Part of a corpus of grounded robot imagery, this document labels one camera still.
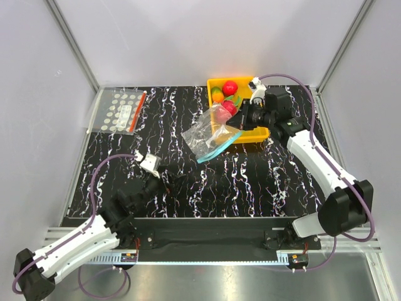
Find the red dragon fruit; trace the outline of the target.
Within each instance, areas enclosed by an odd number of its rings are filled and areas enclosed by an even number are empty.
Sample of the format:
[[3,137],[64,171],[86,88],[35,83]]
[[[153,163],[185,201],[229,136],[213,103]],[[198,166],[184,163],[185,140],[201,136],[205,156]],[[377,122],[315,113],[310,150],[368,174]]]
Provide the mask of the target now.
[[219,124],[226,123],[238,113],[241,104],[242,100],[240,96],[230,96],[225,98],[221,103],[213,103],[214,120]]

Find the orange green mango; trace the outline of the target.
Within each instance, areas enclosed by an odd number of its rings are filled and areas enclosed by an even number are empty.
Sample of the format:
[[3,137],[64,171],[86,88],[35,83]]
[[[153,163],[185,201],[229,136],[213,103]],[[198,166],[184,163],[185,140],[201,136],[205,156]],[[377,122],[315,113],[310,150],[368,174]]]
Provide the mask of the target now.
[[211,88],[211,100],[213,103],[221,103],[224,100],[224,94],[219,87]]

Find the red apple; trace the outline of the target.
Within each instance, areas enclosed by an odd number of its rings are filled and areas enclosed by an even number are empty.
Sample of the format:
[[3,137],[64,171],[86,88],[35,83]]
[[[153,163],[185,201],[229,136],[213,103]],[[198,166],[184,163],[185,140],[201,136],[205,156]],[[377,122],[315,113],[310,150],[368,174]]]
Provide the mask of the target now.
[[238,85],[235,81],[228,80],[222,86],[222,92],[225,96],[233,96],[238,89]]

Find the yellow plastic tray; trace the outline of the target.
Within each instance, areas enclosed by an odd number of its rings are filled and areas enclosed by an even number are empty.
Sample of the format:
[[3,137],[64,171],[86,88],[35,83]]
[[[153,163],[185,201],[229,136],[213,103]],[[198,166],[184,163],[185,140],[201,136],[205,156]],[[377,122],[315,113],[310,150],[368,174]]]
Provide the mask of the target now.
[[[210,78],[207,80],[207,96],[209,101],[209,107],[213,104],[212,93],[211,90],[214,87],[219,87],[222,90],[222,87],[227,81],[233,81],[237,84],[237,90],[234,94],[232,101],[236,101],[237,99],[242,102],[245,98],[251,98],[253,92],[249,88],[248,83],[252,81],[254,76],[247,77],[230,77],[230,78]],[[264,127],[256,127],[253,130],[245,131],[242,136],[240,136],[234,143],[235,144],[247,144],[247,143],[257,143],[263,142],[265,139],[269,137],[269,130]]]

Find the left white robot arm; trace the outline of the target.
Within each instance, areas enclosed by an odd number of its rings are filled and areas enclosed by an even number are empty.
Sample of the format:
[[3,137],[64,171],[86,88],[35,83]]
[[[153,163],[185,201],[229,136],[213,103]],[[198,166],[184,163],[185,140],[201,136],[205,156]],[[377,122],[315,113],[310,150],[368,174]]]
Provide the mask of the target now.
[[144,214],[147,203],[159,193],[179,189],[186,179],[168,171],[162,175],[135,178],[67,235],[36,251],[20,251],[14,264],[13,292],[26,300],[43,300],[65,276],[92,258],[115,248],[131,247],[137,242],[134,220]]

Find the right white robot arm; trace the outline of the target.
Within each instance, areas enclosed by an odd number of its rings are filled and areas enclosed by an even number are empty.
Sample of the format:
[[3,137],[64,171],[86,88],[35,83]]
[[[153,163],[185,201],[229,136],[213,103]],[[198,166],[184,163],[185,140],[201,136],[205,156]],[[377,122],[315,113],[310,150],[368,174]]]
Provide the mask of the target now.
[[346,172],[315,139],[312,125],[295,116],[289,93],[281,87],[250,83],[252,94],[242,101],[229,125],[240,130],[267,128],[271,137],[296,156],[322,190],[321,208],[295,219],[284,233],[290,248],[299,248],[307,237],[346,235],[349,230],[372,222],[373,186]]

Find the clear red zip bag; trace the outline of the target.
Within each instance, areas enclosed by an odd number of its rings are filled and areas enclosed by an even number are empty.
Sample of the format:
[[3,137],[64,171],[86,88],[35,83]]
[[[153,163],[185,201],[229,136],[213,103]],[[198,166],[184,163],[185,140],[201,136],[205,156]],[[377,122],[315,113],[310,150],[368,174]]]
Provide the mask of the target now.
[[87,133],[133,135],[147,91],[103,88],[96,96]]

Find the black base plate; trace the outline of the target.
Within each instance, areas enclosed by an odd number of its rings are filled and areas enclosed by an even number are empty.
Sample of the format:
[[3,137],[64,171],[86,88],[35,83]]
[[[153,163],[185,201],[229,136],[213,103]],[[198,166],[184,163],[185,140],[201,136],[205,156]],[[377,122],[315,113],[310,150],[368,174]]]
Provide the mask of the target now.
[[261,258],[263,252],[321,249],[315,236],[284,239],[292,217],[265,218],[135,218],[139,251],[166,255],[173,251],[220,254],[223,259]]

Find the aluminium frame rail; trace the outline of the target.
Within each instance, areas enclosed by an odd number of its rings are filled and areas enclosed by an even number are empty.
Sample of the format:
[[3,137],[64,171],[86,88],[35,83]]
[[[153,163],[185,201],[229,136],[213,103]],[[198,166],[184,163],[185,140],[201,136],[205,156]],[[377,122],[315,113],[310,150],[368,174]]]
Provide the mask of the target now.
[[81,230],[73,227],[54,227],[48,228],[46,235],[44,237],[44,242],[42,243],[41,248],[47,248],[50,245],[53,245],[58,240],[67,236],[70,237],[70,233],[81,233]]

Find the clear blue zip bag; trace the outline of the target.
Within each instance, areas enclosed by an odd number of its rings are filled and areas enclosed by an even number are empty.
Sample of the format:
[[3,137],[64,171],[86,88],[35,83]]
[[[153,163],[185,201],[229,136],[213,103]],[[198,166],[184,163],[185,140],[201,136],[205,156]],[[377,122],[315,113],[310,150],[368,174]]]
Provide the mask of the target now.
[[206,110],[188,130],[181,133],[197,163],[210,161],[233,144],[243,131],[214,120],[214,110]]

